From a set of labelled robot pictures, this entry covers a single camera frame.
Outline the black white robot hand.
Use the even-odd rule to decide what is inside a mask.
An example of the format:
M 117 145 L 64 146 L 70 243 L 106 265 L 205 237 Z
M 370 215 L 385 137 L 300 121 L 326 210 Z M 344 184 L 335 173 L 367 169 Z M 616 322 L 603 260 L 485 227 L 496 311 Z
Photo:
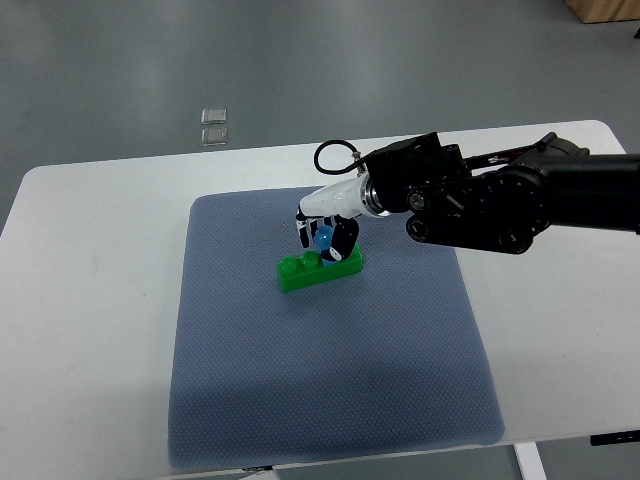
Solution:
M 303 197 L 295 215 L 300 242 L 309 248 L 318 230 L 318 221 L 331 226 L 333 233 L 328 246 L 320 246 L 320 256 L 326 265 L 347 259 L 353 252 L 359 235 L 358 216 L 377 217 L 384 210 L 374 202 L 368 174 L 323 187 Z

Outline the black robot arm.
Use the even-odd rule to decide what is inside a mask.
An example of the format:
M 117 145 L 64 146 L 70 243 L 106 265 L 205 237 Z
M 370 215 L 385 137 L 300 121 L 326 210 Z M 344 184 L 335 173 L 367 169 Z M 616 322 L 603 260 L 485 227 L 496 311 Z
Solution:
M 555 133 L 469 158 L 430 133 L 364 163 L 376 205 L 408 213 L 422 243 L 521 254 L 551 225 L 639 230 L 639 157 L 593 155 Z

